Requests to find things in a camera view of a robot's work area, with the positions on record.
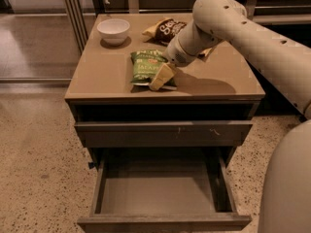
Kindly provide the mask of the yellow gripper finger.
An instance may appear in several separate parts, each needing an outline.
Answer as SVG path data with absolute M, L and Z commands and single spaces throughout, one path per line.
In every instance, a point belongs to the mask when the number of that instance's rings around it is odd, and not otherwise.
M 153 91 L 160 90 L 176 75 L 177 69 L 172 64 L 162 64 L 152 81 L 149 83 L 149 88 Z

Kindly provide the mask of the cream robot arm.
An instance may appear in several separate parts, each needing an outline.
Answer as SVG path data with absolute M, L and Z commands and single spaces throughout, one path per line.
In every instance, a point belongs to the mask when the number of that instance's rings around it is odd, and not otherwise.
M 221 41 L 238 50 L 305 117 L 311 110 L 311 49 L 246 18 L 234 0 L 196 0 L 192 21 L 164 52 L 187 66 Z M 311 233 L 311 120 L 292 129 L 269 160 L 258 233 Z

